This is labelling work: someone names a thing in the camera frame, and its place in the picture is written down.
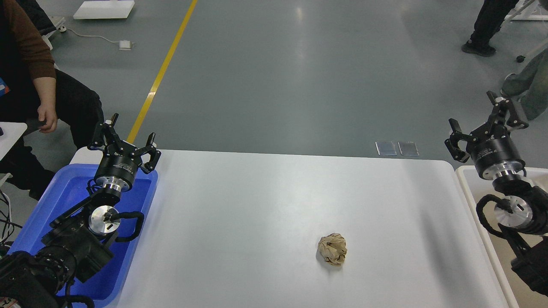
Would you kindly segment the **seated person's hand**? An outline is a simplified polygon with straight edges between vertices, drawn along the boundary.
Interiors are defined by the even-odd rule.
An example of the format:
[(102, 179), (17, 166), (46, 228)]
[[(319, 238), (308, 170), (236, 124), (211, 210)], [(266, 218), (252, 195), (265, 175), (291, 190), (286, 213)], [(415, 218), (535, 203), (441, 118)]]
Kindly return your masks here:
[(57, 129), (57, 113), (55, 104), (42, 103), (37, 109), (39, 114), (39, 121), (43, 123), (39, 127), (41, 133), (49, 134)]

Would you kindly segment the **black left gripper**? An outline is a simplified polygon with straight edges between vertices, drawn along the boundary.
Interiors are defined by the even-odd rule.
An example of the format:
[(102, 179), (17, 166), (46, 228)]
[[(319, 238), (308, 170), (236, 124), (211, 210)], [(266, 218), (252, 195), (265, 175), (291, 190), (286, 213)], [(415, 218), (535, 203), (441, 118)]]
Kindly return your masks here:
[(109, 121), (97, 123), (89, 150), (103, 151), (102, 160), (94, 176), (95, 183), (106, 187), (107, 183), (117, 185), (119, 191), (132, 189), (138, 170), (149, 174), (156, 169), (162, 155), (155, 143), (156, 134), (151, 133), (143, 148), (132, 144), (122, 146), (122, 140), (114, 126), (119, 113), (114, 113)]

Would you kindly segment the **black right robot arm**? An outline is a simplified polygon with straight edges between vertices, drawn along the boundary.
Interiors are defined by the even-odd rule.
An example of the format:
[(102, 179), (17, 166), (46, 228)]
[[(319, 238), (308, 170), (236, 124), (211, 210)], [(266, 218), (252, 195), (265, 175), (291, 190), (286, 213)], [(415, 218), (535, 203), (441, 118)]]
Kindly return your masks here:
[(490, 180), (502, 197), (487, 194), (476, 204), (481, 225), (508, 242), (515, 253), (511, 269), (533, 291), (548, 293), (548, 197), (541, 187), (526, 181), (526, 162), (511, 139), (511, 129), (525, 129), (511, 99), (488, 91), (493, 109), (483, 125), (471, 133), (461, 131), (456, 119), (445, 146), (461, 163), (472, 159), (477, 174)]

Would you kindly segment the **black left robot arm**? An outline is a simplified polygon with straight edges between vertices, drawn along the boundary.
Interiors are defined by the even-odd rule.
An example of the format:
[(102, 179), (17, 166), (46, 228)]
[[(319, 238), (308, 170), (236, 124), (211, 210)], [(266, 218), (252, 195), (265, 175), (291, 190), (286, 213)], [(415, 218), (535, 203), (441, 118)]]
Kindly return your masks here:
[(95, 306), (89, 296), (71, 294), (76, 281), (88, 281), (112, 259), (113, 243), (129, 243), (141, 234), (145, 213), (120, 212), (123, 192), (133, 188), (137, 173), (152, 173), (161, 157), (151, 133), (137, 148), (115, 131), (118, 114), (98, 123), (90, 150), (100, 150), (102, 160), (88, 181), (88, 197), (50, 222), (51, 230), (36, 254), (23, 250), (1, 259), (3, 308), (72, 308), (75, 303)]

